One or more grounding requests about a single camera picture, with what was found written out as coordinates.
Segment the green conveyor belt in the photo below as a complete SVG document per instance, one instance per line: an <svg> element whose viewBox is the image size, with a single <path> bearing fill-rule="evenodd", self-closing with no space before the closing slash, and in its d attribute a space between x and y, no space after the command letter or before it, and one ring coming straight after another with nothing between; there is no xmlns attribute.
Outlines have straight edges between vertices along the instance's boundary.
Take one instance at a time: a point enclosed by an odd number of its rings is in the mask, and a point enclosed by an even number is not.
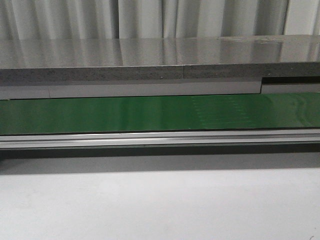
<svg viewBox="0 0 320 240"><path fill-rule="evenodd" d="M2 100L2 135L317 128L317 92Z"/></svg>

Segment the white pleated curtain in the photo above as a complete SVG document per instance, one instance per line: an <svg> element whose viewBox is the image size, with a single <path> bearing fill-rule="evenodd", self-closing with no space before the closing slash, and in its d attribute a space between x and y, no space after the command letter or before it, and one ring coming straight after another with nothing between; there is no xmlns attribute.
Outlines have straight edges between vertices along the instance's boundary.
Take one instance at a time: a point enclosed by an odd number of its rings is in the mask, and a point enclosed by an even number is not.
<svg viewBox="0 0 320 240"><path fill-rule="evenodd" d="M319 33L317 0L3 0L0 3L3 40Z"/></svg>

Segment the aluminium front conveyor rail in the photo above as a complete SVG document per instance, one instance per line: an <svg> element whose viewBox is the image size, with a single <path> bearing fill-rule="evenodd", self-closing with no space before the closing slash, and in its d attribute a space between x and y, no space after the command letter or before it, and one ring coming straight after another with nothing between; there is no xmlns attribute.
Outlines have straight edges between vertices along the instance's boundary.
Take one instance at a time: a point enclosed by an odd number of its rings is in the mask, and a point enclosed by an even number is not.
<svg viewBox="0 0 320 240"><path fill-rule="evenodd" d="M206 144L318 143L319 128L2 135L2 150Z"/></svg>

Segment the grey rear conveyor rail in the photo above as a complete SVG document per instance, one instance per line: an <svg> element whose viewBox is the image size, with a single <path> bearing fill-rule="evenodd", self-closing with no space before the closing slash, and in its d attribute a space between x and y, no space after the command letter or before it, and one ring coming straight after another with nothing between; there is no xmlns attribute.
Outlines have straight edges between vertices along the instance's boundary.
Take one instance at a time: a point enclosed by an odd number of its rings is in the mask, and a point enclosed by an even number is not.
<svg viewBox="0 0 320 240"><path fill-rule="evenodd" d="M0 98L56 99L319 92L318 76L2 83Z"/></svg>

